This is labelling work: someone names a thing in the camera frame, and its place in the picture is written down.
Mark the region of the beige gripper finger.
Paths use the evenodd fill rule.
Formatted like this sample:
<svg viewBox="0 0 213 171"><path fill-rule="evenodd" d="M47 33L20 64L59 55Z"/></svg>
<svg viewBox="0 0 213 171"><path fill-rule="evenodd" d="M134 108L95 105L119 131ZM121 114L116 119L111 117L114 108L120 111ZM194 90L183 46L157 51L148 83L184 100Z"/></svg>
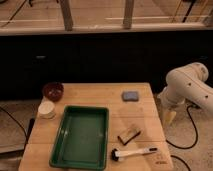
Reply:
<svg viewBox="0 0 213 171"><path fill-rule="evenodd" d="M163 125L164 126L168 126L172 123L172 121L174 120L176 116L176 112L174 110L170 110L170 109L165 109L163 111Z"/></svg>

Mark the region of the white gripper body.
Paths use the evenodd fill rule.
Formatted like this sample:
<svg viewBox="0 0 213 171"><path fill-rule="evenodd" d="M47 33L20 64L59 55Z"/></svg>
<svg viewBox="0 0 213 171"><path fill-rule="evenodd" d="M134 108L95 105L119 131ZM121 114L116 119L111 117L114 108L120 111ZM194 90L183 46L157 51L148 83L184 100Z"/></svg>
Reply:
<svg viewBox="0 0 213 171"><path fill-rule="evenodd" d="M164 108L171 109L182 104L182 96L173 88L165 87L157 96Z"/></svg>

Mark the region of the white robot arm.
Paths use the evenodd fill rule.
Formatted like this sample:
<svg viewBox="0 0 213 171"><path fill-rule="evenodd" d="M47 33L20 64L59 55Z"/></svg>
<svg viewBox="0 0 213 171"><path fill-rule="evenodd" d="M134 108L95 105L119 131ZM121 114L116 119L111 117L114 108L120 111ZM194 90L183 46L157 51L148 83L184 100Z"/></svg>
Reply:
<svg viewBox="0 0 213 171"><path fill-rule="evenodd" d="M207 67L199 62L178 67L166 75L167 86L159 93L162 105L161 121L169 125L176 116L175 108L189 100L213 114L213 88L205 81L208 79Z"/></svg>

